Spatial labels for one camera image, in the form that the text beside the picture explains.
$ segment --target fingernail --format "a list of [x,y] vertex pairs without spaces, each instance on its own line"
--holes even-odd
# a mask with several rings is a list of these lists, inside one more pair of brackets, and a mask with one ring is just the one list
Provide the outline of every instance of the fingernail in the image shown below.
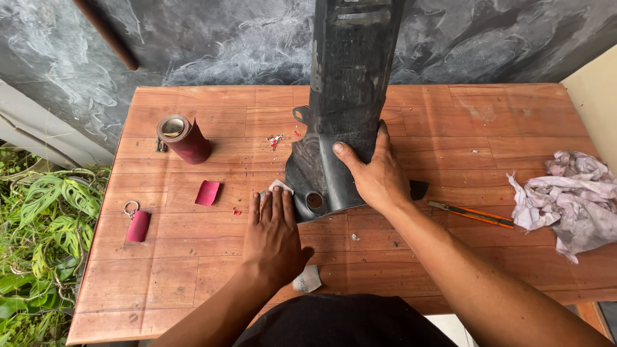
[[340,152],[343,152],[343,145],[340,142],[337,142],[334,144],[334,146],[332,146],[332,150],[336,154],[339,154]]

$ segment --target keyring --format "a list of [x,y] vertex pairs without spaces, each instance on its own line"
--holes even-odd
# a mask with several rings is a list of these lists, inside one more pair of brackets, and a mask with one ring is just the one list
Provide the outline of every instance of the keyring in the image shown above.
[[[130,204],[130,203],[135,203],[137,205],[137,208],[131,211],[127,211],[126,207]],[[135,215],[135,211],[137,211],[139,209],[139,203],[137,201],[129,201],[124,205],[124,213],[128,214],[129,217],[131,217],[131,220],[133,220],[133,216]]]

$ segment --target beige wall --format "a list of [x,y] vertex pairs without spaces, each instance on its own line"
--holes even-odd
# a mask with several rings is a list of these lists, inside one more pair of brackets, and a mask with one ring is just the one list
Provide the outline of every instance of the beige wall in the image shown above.
[[562,81],[591,140],[617,173],[617,46]]

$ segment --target black shirt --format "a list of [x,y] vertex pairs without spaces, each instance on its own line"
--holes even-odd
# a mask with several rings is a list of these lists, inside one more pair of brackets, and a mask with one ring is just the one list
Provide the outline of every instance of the black shirt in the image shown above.
[[398,296],[305,295],[270,309],[234,346],[456,347]]

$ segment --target hand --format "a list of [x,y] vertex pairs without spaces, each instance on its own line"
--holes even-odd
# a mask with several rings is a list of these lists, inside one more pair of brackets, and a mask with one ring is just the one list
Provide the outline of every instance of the hand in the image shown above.
[[244,237],[243,265],[268,280],[275,294],[304,271],[315,254],[310,247],[300,248],[300,235],[294,216],[294,200],[279,186],[267,191],[259,213],[259,194],[249,204],[249,227]]
[[383,120],[379,122],[375,153],[369,164],[358,159],[354,150],[343,142],[335,143],[332,150],[351,171],[362,199],[379,213],[385,214],[392,206],[411,201],[409,179],[392,150]]

